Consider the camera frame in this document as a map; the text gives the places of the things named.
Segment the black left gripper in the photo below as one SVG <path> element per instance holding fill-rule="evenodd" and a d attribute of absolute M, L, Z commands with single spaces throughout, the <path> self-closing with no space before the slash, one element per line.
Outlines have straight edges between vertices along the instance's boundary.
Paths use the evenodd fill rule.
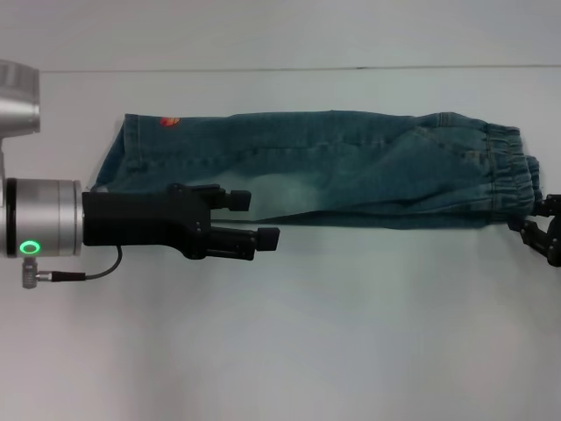
<path fill-rule="evenodd" d="M 86 246 L 167 246 L 191 260 L 253 260 L 277 249 L 280 229 L 210 229 L 210 211 L 248 211 L 251 193 L 174 184 L 157 193 L 82 195 Z"/>

